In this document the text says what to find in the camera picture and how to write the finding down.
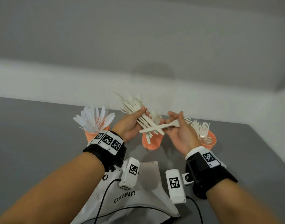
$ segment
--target orange cup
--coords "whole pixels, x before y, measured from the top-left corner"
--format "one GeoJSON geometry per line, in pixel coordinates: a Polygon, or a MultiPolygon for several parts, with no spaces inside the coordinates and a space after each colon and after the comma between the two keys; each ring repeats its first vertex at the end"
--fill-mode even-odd
{"type": "Polygon", "coordinates": [[[85,130],[85,135],[87,137],[88,142],[90,142],[92,139],[94,139],[97,136],[98,133],[89,133],[85,130]]]}
{"type": "Polygon", "coordinates": [[[209,131],[207,137],[211,137],[213,142],[212,142],[211,144],[208,144],[208,145],[206,145],[206,144],[204,144],[204,143],[202,143],[202,142],[201,142],[201,144],[202,144],[202,146],[204,146],[205,148],[211,150],[211,148],[216,144],[217,139],[216,139],[215,135],[214,135],[211,131],[209,131]]]}
{"type": "Polygon", "coordinates": [[[145,136],[145,133],[142,134],[142,144],[145,148],[149,149],[149,150],[155,150],[158,149],[162,139],[163,139],[163,135],[161,134],[155,134],[153,132],[151,132],[151,134],[153,135],[152,138],[150,138],[151,144],[148,144],[147,138],[145,136]]]}

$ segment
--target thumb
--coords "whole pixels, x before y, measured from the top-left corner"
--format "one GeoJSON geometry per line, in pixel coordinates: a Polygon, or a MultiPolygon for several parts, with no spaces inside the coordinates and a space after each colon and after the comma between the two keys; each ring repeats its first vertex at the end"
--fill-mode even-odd
{"type": "Polygon", "coordinates": [[[144,113],[145,107],[142,106],[141,109],[139,109],[137,112],[134,112],[133,114],[131,114],[131,116],[135,119],[138,119],[139,117],[142,116],[142,114],[144,113]]]}
{"type": "Polygon", "coordinates": [[[186,121],[184,119],[184,112],[179,113],[178,121],[179,121],[180,127],[183,127],[186,125],[186,121]]]}

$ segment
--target forearm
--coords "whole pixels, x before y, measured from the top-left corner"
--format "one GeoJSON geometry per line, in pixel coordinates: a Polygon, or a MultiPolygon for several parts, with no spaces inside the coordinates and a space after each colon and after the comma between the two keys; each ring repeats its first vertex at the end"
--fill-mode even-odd
{"type": "Polygon", "coordinates": [[[105,170],[83,153],[51,173],[0,217],[0,223],[70,223],[99,184],[105,170]]]}
{"type": "Polygon", "coordinates": [[[248,192],[225,179],[206,193],[221,224],[278,224],[272,213],[248,192]]]}

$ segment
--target gray table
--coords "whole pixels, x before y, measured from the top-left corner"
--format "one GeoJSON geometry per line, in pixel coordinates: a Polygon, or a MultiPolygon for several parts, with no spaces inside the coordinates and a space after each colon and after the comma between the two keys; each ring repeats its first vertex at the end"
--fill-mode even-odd
{"type": "MultiPolygon", "coordinates": [[[[81,153],[87,141],[73,120],[83,107],[0,98],[0,215],[37,182],[81,153]]],[[[114,125],[124,114],[116,113],[114,125]]],[[[253,196],[271,207],[285,221],[285,164],[245,124],[209,121],[217,137],[212,151],[253,196]]],[[[158,161],[163,187],[165,171],[185,171],[185,160],[165,136],[160,148],[146,150],[141,134],[127,144],[126,157],[158,161]]],[[[207,200],[200,200],[186,186],[185,192],[200,207],[204,223],[218,223],[207,200]]],[[[177,223],[200,223],[195,205],[177,205],[177,223]]]]}

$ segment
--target hand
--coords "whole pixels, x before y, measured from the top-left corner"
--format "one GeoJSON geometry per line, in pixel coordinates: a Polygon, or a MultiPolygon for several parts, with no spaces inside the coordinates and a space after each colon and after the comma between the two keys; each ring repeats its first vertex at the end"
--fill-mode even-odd
{"type": "Polygon", "coordinates": [[[161,119],[160,122],[170,123],[175,119],[179,121],[179,128],[167,128],[163,131],[170,137],[175,148],[179,150],[179,152],[182,153],[184,156],[186,156],[192,149],[201,146],[201,143],[197,137],[197,133],[195,132],[194,128],[192,128],[191,125],[186,124],[183,114],[183,112],[180,112],[179,114],[174,112],[168,112],[168,115],[170,116],[169,119],[161,119]]]}
{"type": "Polygon", "coordinates": [[[144,112],[146,112],[145,114],[148,116],[150,113],[147,112],[147,110],[148,109],[145,106],[142,106],[137,112],[131,115],[126,115],[112,128],[112,131],[120,135],[124,142],[129,141],[134,138],[140,130],[142,130],[142,127],[136,120],[141,117],[144,112]]]}

